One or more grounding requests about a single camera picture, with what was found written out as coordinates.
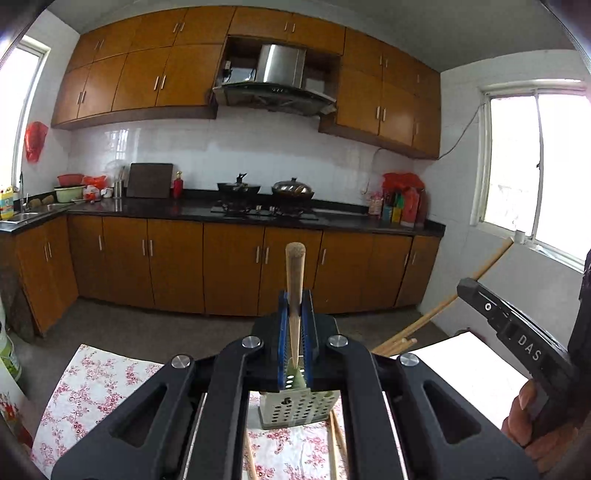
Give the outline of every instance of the stainless steel range hood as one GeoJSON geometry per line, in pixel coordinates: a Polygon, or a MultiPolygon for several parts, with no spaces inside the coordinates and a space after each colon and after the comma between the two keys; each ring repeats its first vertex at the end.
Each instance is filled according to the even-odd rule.
{"type": "Polygon", "coordinates": [[[305,116],[334,112],[335,99],[301,88],[305,59],[305,49],[263,45],[254,81],[226,82],[214,87],[213,93],[220,105],[305,116]]]}

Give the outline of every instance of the bottle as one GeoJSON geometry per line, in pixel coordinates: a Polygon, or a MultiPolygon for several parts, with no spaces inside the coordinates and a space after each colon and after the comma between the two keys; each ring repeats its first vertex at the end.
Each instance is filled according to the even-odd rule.
{"type": "Polygon", "coordinates": [[[177,200],[181,198],[181,195],[183,194],[183,179],[181,178],[182,174],[182,171],[178,171],[177,177],[173,182],[173,197],[177,200]]]}

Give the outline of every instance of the red plastic bag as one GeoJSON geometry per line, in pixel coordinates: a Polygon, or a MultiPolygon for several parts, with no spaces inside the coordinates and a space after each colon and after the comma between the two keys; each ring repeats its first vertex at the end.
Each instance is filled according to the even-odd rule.
{"type": "Polygon", "coordinates": [[[27,129],[25,130],[25,155],[27,156],[27,162],[37,163],[39,161],[48,130],[49,127],[41,122],[33,122],[27,125],[27,129]]]}

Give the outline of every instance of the white tiled wall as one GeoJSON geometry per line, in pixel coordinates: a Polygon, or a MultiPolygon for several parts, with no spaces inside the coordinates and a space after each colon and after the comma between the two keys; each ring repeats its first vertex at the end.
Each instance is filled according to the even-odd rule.
{"type": "Polygon", "coordinates": [[[219,181],[245,181],[270,193],[279,180],[297,177],[315,198],[365,203],[387,171],[412,171],[413,161],[352,140],[318,133],[318,119],[247,108],[220,107],[217,119],[127,122],[72,133],[68,171],[111,176],[133,162],[173,163],[185,188],[217,189],[219,181]]]}

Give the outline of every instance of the cutting board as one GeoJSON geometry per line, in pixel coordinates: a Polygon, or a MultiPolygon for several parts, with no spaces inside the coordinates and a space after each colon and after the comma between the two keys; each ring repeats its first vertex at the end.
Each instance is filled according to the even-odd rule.
{"type": "Polygon", "coordinates": [[[132,163],[129,168],[127,197],[166,199],[173,179],[171,163],[132,163]]]}

